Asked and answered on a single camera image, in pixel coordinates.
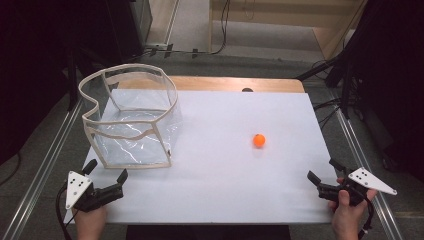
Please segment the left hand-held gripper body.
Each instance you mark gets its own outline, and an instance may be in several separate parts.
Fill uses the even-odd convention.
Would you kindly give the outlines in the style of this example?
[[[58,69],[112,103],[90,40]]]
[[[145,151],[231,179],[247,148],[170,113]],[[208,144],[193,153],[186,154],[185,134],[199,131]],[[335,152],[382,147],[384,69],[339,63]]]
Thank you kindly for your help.
[[[65,208],[90,212],[123,197],[123,185],[117,182],[105,188],[95,188],[93,181],[70,171],[67,179]]]

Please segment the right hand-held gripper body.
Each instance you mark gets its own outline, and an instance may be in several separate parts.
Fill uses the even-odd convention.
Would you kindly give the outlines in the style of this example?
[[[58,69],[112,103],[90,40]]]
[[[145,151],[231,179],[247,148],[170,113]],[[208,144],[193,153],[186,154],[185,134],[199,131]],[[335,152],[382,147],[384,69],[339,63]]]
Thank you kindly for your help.
[[[349,172],[338,186],[324,184],[320,179],[317,181],[318,196],[320,198],[337,202],[339,191],[346,190],[350,196],[350,206],[357,206],[363,201],[366,201],[368,199],[367,192],[369,189],[391,195],[397,194],[395,189],[387,185],[364,167]]]

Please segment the clear plastic bag beige trim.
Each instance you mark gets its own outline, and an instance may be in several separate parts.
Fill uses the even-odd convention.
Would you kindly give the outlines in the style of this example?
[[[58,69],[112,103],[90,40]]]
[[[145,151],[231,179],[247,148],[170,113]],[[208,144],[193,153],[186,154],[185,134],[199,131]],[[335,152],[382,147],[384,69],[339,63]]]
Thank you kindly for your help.
[[[78,86],[87,111],[85,134],[104,167],[169,167],[182,127],[175,83],[160,68],[123,64],[99,70]]]

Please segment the person's left hand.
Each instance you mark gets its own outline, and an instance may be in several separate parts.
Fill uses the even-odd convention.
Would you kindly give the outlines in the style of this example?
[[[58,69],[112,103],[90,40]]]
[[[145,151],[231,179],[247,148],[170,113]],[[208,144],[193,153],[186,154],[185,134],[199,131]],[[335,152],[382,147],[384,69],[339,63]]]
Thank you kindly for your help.
[[[106,225],[107,209],[102,206],[90,212],[72,209],[77,240],[100,240]]]

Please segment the person's right hand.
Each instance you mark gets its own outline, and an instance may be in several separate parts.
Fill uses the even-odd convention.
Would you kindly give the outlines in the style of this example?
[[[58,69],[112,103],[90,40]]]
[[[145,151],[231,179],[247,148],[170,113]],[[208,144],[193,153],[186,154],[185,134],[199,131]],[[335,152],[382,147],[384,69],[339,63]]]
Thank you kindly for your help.
[[[357,206],[351,206],[349,192],[340,190],[338,202],[329,201],[328,207],[333,211],[331,225],[336,239],[359,240],[359,226],[368,211],[368,202],[364,200]]]

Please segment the black metal stand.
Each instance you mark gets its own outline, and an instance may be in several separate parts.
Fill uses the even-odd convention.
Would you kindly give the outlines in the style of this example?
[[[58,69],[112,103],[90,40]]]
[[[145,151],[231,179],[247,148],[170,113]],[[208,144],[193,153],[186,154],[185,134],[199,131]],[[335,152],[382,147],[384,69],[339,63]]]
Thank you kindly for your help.
[[[66,50],[67,56],[67,73],[69,80],[69,105],[68,110],[71,111],[77,104],[78,100],[78,87],[77,87],[77,66],[75,64],[74,49],[68,47]]]

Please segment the black tripod stand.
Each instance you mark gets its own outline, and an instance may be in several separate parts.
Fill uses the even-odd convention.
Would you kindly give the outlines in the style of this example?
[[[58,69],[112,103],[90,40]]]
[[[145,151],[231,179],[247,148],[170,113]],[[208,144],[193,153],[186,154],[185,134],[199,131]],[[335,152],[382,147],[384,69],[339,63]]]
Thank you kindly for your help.
[[[312,69],[296,76],[296,79],[304,81],[313,75],[316,75],[330,68],[330,73],[324,80],[325,85],[329,88],[335,88],[340,82],[342,82],[340,108],[344,117],[349,119],[348,105],[350,90],[353,83],[354,62],[356,58],[357,56],[355,53],[351,53],[348,50],[343,50],[336,57],[327,60],[317,67],[313,67]]]

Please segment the white table board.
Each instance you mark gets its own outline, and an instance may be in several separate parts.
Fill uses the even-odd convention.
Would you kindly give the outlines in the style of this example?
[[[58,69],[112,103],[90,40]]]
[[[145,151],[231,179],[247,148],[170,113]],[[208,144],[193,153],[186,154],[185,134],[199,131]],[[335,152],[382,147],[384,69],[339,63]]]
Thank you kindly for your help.
[[[307,173],[336,178],[305,93],[181,91],[183,126],[169,168],[132,170],[116,224],[327,223]],[[253,145],[255,134],[266,143]]]

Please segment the dark curtain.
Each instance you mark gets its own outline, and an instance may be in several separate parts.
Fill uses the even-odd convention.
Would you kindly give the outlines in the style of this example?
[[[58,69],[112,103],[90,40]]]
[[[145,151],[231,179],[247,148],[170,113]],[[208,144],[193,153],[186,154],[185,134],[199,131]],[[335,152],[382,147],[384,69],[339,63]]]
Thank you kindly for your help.
[[[0,0],[0,165],[69,94],[66,50],[94,72],[88,40],[101,0]]]
[[[424,182],[424,0],[368,0],[351,43],[383,162]]]

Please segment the black equipment cabinet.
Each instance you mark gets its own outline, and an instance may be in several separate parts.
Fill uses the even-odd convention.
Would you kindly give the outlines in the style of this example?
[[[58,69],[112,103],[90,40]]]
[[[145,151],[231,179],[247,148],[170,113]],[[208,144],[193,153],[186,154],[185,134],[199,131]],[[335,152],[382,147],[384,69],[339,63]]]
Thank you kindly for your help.
[[[106,0],[106,3],[121,58],[140,56],[153,21],[149,0]]]

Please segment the light wooden furniture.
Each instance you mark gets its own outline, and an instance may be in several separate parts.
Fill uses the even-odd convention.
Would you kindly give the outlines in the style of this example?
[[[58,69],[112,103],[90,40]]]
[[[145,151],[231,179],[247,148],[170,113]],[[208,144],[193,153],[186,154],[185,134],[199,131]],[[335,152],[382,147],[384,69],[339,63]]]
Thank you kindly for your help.
[[[229,21],[312,27],[323,57],[329,60],[356,27],[368,0],[209,0],[208,50],[212,50],[213,21],[225,14]]]

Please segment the metal floor rail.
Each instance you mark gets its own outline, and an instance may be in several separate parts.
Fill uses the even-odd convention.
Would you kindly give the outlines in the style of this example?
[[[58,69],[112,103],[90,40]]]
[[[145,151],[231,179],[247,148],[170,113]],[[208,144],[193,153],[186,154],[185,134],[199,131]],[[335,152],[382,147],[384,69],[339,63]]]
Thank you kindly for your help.
[[[37,172],[31,178],[23,197],[18,201],[18,205],[13,214],[13,218],[7,229],[1,236],[1,240],[19,240],[27,222],[30,218],[45,184],[53,171],[54,165],[60,155],[64,143],[71,131],[73,124],[81,109],[82,101],[79,99],[76,104],[66,112],[60,127],[55,132],[55,136],[43,157],[43,160],[36,168]]]
[[[337,104],[332,104],[334,108],[334,120],[322,125],[325,139],[330,141],[330,151],[336,155],[342,163],[349,163],[351,166],[365,167],[371,173],[374,169],[365,154],[357,134],[350,119],[346,119],[341,109],[337,109]],[[384,193],[378,193],[373,200],[375,214],[378,217],[382,229],[388,240],[405,240],[400,231],[395,214],[391,210]]]

